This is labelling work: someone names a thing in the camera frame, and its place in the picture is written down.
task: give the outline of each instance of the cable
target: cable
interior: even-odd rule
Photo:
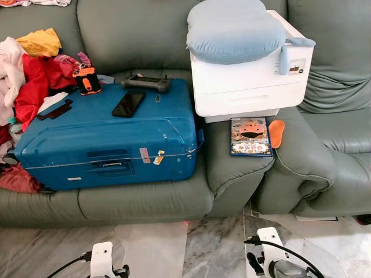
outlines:
[[[286,252],[294,255],[295,257],[301,259],[303,262],[305,262],[307,265],[309,265],[311,268],[313,268],[313,270],[315,271],[314,274],[317,275],[318,278],[325,278],[324,275],[318,270],[318,268],[316,268],[310,261],[308,261],[307,259],[305,259],[301,255],[295,253],[294,251],[291,251],[290,249],[287,249],[286,247],[280,246],[280,245],[275,244],[273,242],[266,242],[264,240],[248,239],[248,240],[245,240],[244,243],[245,244],[254,244],[255,246],[256,245],[261,245],[261,244],[266,244],[266,245],[274,246],[274,247],[276,247],[278,249],[281,249],[283,251],[286,251]]]
[[[47,278],[51,278],[53,277],[54,275],[56,275],[57,273],[61,272],[63,269],[69,267],[70,265],[78,262],[78,261],[86,261],[86,262],[90,262],[92,260],[92,252],[89,251],[89,252],[86,252],[84,253],[81,257],[79,258],[76,258],[74,259],[73,261],[70,261],[69,263],[65,264],[64,266],[62,266],[61,268],[58,268],[56,271],[54,271],[52,274],[50,274]]]

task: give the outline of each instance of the shoe insole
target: shoe insole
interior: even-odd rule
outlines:
[[[272,148],[277,149],[281,146],[282,135],[285,129],[285,122],[282,120],[274,120],[269,125],[269,134],[271,136]]]

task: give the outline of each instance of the phone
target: phone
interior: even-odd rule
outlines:
[[[113,109],[112,116],[132,117],[145,95],[144,91],[128,91]]]

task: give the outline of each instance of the suitcase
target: suitcase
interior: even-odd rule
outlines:
[[[146,96],[132,118],[112,116],[128,90],[145,91]],[[63,114],[55,118],[50,112],[56,108]],[[88,96],[74,92],[39,118],[22,135],[15,154],[53,190],[177,181],[194,172],[197,138],[182,79],[173,79],[164,94],[120,84],[103,85],[101,93]]]

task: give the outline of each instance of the book cover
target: book cover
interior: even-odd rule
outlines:
[[[273,156],[265,118],[235,118],[231,123],[231,155]]]

